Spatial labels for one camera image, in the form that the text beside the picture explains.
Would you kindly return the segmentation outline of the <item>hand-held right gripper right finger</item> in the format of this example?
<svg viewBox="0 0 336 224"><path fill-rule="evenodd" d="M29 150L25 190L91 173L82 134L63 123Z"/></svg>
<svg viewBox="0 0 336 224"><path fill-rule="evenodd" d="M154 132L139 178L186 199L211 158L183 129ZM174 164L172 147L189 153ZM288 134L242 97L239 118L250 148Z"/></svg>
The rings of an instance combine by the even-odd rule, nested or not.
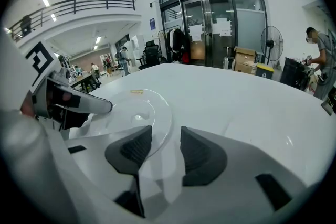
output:
<svg viewBox="0 0 336 224"><path fill-rule="evenodd" d="M250 144L181 128L185 175L170 206L170 223L257 223L306 186L290 170Z"/></svg>

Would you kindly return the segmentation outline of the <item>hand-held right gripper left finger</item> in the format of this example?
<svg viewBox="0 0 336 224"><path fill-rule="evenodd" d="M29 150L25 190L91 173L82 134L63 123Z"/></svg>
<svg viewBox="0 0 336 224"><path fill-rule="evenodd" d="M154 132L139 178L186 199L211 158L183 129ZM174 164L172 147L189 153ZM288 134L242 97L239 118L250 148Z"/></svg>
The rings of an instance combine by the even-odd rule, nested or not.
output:
<svg viewBox="0 0 336 224"><path fill-rule="evenodd" d="M85 176L111 201L143 218L139 171L152 146L152 126L66 141Z"/></svg>

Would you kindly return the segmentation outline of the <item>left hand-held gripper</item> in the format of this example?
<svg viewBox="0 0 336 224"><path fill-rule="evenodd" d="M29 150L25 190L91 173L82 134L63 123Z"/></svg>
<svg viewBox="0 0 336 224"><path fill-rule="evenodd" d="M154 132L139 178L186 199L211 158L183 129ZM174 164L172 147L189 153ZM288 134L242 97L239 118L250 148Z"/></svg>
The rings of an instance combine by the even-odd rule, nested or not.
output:
<svg viewBox="0 0 336 224"><path fill-rule="evenodd" d="M60 65L51 49L41 41L25 58L37 72L30 88L35 118L47 128L56 131L80 128L89 114L112 111L111 101L70 87L70 71Z"/></svg>

